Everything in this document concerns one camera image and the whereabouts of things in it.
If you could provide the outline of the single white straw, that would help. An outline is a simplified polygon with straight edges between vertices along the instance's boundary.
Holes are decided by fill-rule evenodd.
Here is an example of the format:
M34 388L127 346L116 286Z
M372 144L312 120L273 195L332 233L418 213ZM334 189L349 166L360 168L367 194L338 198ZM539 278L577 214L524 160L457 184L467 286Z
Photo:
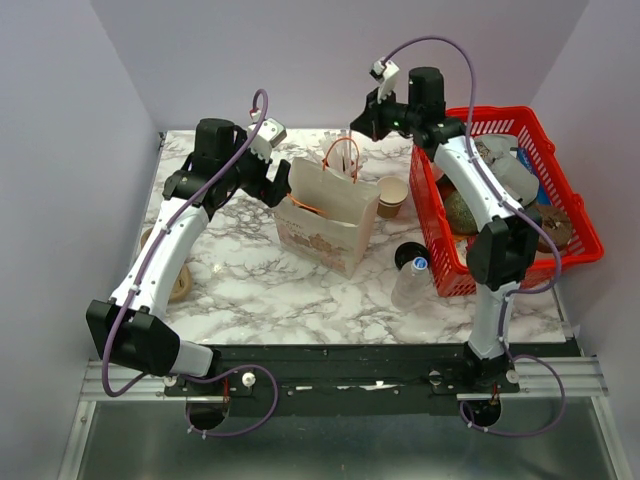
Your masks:
M347 137L347 140L344 141L344 147L343 147L344 165L345 165L345 172L348 175L350 175L352 172L352 156L353 156L353 146L351 142L352 132L350 129L345 130L345 136Z

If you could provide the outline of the paper takeout bag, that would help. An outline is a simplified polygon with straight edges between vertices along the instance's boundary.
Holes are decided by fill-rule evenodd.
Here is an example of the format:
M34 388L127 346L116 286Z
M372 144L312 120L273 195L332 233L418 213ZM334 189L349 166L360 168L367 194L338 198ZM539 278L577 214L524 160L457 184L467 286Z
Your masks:
M296 158L288 182L291 192L275 207L282 247L351 278L368 248L381 190L359 178L360 152L349 172Z

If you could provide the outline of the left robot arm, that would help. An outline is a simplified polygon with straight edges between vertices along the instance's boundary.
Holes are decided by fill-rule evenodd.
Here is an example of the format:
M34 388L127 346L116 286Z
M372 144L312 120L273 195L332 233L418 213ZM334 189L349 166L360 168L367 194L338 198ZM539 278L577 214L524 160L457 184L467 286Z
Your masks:
M237 191L268 207L289 193L289 162L279 164L274 179L267 177L271 153L285 136L272 118L245 129L216 118L198 123L194 149L166 179L157 220L134 266L108 300L94 300L87 309L104 363L155 376L187 375L201 395L220 387L213 350L181 339L164 321L166 308L195 241Z

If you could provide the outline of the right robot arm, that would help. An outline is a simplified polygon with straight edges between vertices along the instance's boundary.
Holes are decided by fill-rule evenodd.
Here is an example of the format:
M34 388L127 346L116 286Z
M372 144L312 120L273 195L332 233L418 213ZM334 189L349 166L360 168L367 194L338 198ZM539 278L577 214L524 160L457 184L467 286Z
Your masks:
M378 86L367 95L351 129L374 141L392 131L411 138L452 181L475 221L478 235L467 267L476 283L476 316L453 372L467 389L483 391L511 364L507 330L512 295L533 263L540 219L528 216L484 164L470 138L471 123L447 115L439 69L412 69L405 103L394 92L399 75L395 63L379 60L370 74Z

